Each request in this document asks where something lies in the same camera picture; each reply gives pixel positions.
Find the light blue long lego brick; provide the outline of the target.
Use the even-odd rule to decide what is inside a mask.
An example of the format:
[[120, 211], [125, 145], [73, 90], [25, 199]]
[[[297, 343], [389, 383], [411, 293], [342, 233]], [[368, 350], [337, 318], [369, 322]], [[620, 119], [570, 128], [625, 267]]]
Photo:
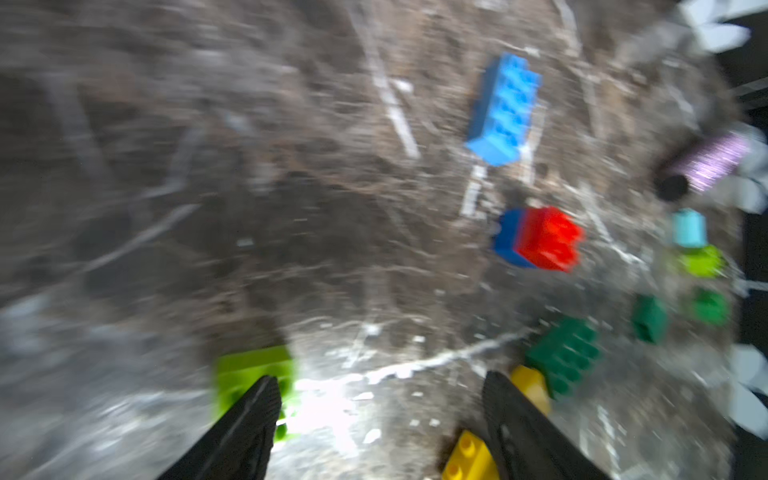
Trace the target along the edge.
[[483, 74], [465, 146], [493, 167], [518, 161], [540, 85], [525, 59], [501, 54]]

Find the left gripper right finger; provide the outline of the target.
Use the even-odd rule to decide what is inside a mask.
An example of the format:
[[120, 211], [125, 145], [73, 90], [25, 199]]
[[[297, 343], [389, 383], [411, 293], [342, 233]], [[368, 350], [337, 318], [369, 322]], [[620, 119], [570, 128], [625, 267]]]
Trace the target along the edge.
[[500, 478], [609, 478], [502, 373], [487, 373], [482, 405], [486, 445]]

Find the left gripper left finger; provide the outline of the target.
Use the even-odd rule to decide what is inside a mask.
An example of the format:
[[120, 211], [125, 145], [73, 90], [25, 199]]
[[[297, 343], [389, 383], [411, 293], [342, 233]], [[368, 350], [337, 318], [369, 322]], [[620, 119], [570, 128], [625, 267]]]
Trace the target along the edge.
[[263, 479], [281, 407], [278, 380], [260, 378], [159, 480]]

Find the red lego brick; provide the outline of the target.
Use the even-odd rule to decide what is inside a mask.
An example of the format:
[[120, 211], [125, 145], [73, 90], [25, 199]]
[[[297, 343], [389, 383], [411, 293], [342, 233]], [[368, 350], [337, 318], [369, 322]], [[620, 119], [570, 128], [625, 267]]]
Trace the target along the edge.
[[558, 208], [530, 208], [515, 249], [539, 269], [570, 272], [579, 262], [583, 238], [583, 230]]

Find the dark blue lego brick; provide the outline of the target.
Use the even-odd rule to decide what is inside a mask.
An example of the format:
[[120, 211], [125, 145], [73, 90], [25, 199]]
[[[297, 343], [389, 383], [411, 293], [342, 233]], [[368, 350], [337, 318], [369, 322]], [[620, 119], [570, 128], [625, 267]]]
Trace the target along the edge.
[[506, 211], [499, 218], [499, 231], [494, 237], [493, 251], [511, 265], [533, 268], [534, 265], [517, 251], [517, 240], [524, 215], [523, 209], [514, 209]]

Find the dark green long lego brick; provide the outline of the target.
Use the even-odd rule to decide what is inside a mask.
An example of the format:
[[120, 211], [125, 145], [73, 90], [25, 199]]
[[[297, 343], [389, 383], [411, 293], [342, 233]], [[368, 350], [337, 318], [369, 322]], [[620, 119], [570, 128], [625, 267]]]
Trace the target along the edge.
[[563, 317], [559, 324], [530, 348], [526, 367], [544, 377], [549, 396], [568, 396], [600, 357], [598, 334], [584, 320]]

